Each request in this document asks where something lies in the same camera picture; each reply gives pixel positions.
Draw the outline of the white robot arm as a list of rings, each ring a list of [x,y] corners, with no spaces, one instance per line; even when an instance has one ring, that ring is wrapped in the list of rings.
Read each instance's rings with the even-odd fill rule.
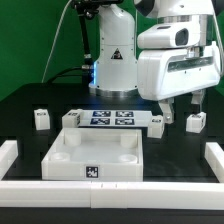
[[[139,93],[157,101],[167,123],[172,103],[191,93],[202,102],[204,90],[224,73],[222,43],[212,0],[134,0],[138,12],[157,24],[137,34],[133,17],[115,4],[99,9],[100,56],[90,92],[107,97]]]

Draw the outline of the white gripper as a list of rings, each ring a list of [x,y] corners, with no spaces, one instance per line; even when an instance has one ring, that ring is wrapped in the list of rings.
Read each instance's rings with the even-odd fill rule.
[[[216,45],[208,46],[202,57],[190,59],[186,49],[145,50],[139,55],[137,75],[140,96],[159,101],[164,122],[172,124],[174,99],[171,97],[194,91],[192,112],[202,111],[204,89],[217,85],[220,80],[219,49]]]

